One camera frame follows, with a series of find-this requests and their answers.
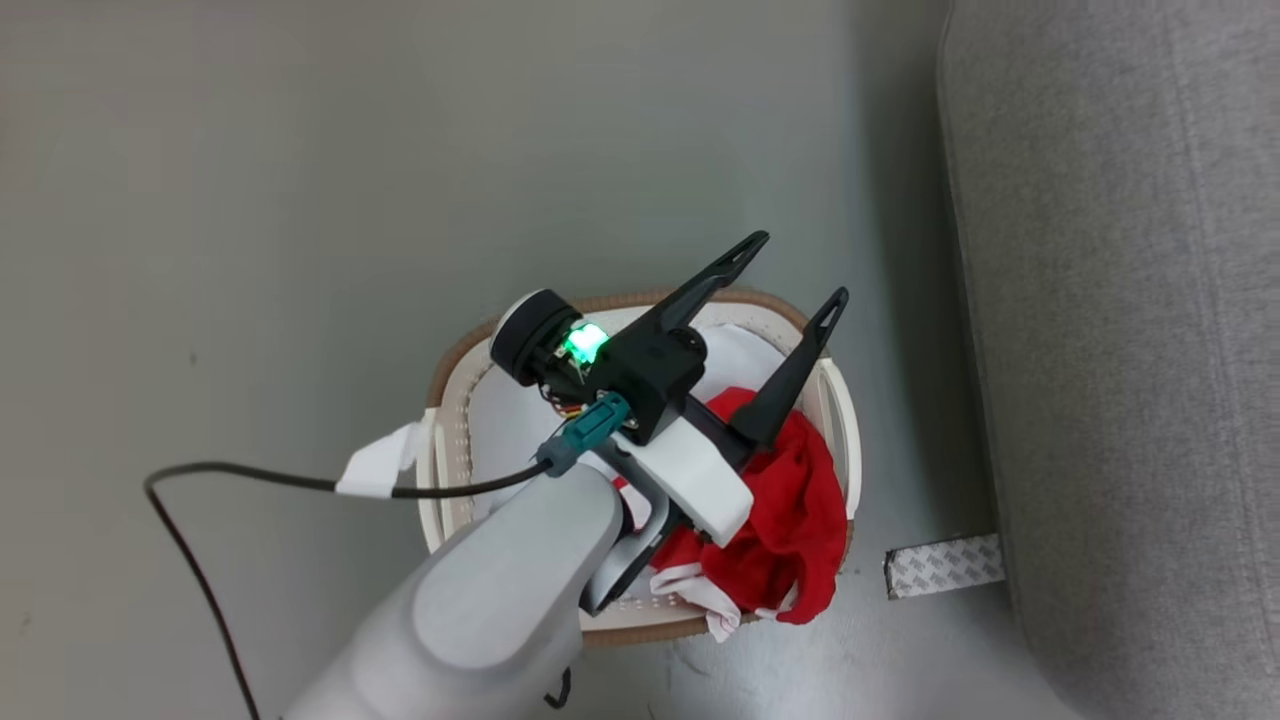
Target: red garment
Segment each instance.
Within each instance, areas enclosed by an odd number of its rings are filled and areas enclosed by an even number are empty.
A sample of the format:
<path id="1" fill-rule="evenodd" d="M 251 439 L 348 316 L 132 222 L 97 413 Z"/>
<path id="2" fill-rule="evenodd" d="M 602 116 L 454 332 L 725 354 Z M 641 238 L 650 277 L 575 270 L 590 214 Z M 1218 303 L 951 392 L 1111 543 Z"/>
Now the red garment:
<path id="1" fill-rule="evenodd" d="M 755 393 L 728 388 L 708 404 L 727 420 Z M 703 543 L 681 528 L 653 557 L 658 570 L 701 562 L 703 574 L 719 585 L 739 607 L 749 611 L 776 609 L 799 584 L 795 607 L 778 620 L 803 625 L 831 605 L 836 573 L 845 556 L 845 498 L 835 462 L 822 434 L 792 410 L 776 450 L 756 455 L 742 482 L 755 502 L 742 529 L 728 547 Z"/>

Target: white cloth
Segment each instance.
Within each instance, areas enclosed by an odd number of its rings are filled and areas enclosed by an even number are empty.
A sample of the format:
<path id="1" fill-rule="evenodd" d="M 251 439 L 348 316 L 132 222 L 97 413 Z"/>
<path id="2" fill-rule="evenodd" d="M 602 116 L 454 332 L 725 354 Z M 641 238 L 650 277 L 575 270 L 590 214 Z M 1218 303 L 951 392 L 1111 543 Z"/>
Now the white cloth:
<path id="1" fill-rule="evenodd" d="M 742 614 L 724 591 L 703 575 L 700 562 L 675 565 L 649 579 L 649 591 L 655 596 L 678 594 L 690 605 L 707 610 L 707 629 L 716 642 L 722 643 L 742 624 Z"/>

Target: wire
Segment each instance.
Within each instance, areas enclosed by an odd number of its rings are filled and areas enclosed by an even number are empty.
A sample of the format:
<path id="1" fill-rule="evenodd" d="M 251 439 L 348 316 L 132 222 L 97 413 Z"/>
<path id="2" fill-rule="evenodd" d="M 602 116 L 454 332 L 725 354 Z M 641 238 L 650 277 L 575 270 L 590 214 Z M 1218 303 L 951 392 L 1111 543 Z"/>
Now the wire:
<path id="1" fill-rule="evenodd" d="M 448 500 L 453 497 L 468 497 L 522 483 L 536 477 L 539 473 L 549 469 L 550 466 L 552 464 L 549 460 L 543 460 L 518 473 L 512 473 L 511 475 L 506 475 L 495 480 L 452 488 L 392 488 L 392 497 L 397 500 Z M 321 492 L 334 492 L 338 483 L 334 480 L 264 470 L 261 468 L 241 465 L 238 462 L 224 462 L 220 460 L 186 462 L 183 465 L 163 468 L 151 473 L 145 480 L 142 480 L 142 492 L 146 493 L 147 501 L 151 503 L 151 507 L 155 509 L 156 516 L 160 518 L 160 523 L 163 523 L 165 529 L 169 530 L 169 537 L 173 538 L 174 544 L 177 544 L 178 550 L 182 552 L 183 560 L 187 561 L 187 568 L 191 570 L 191 574 L 196 577 L 196 583 L 200 584 L 200 592 L 204 593 L 205 602 L 209 605 L 210 612 L 214 614 L 214 623 L 218 624 L 218 634 L 221 635 L 223 647 L 227 650 L 227 659 L 230 660 L 232 671 L 236 674 L 236 684 L 239 685 L 241 694 L 244 697 L 244 706 L 248 708 L 248 716 L 252 720 L 261 720 L 262 716 L 259 714 L 257 702 L 253 701 L 253 692 L 248 687 L 248 678 L 244 675 L 244 667 L 241 664 L 239 653 L 236 651 L 236 642 L 232 639 L 230 629 L 227 626 L 227 616 L 223 615 L 223 609 L 218 605 L 218 598 L 214 596 L 214 588 L 209 585 L 209 578 L 205 577 L 205 571 L 200 568 L 200 562 L 196 561 L 195 553 L 191 552 L 191 546 L 187 544 L 187 539 L 182 537 L 182 532 L 178 529 L 178 525 L 169 515 L 169 510 L 165 509 L 164 502 L 160 501 L 160 496 L 156 493 L 156 486 L 163 480 L 180 478 L 183 475 L 201 475 L 207 473 L 238 475 L 241 478 L 250 478 L 265 483 Z"/>
<path id="2" fill-rule="evenodd" d="M 559 697 L 552 697 L 552 693 L 547 693 L 547 694 L 543 696 L 543 702 L 545 702 L 547 705 L 549 705 L 552 710 L 563 710 L 564 706 L 568 705 L 568 692 L 570 692 L 570 682 L 571 680 L 572 680 L 572 675 L 570 674 L 568 667 L 566 667 L 564 669 L 564 674 L 561 675 L 561 694 L 559 694 Z"/>

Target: gray sofa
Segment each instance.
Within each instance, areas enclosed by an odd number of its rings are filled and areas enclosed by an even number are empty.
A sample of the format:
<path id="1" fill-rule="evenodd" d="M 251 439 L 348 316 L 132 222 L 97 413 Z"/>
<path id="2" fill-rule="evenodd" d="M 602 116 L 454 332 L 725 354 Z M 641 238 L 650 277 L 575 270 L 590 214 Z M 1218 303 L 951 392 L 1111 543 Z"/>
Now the gray sofa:
<path id="1" fill-rule="evenodd" d="M 1277 8 L 957 3 L 943 38 L 1010 588 L 1087 717 L 1280 717 Z"/>

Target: gray floor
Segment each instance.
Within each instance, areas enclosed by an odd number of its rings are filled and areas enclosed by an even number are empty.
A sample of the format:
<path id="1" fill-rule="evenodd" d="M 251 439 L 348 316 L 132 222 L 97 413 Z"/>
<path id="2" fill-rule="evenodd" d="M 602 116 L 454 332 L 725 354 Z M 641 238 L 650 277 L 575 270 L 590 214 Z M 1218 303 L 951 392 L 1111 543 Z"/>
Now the gray floor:
<path id="1" fill-rule="evenodd" d="M 140 492 L 228 457 L 333 474 L 522 292 L 852 293 L 865 489 L 804 628 L 593 651 L 626 719 L 1068 717 L 1000 587 L 884 601 L 886 550 L 993 527 L 933 102 L 940 0 L 0 4 L 0 707 L 241 712 Z M 175 487 L 269 716 L 424 553 L 413 509 Z"/>

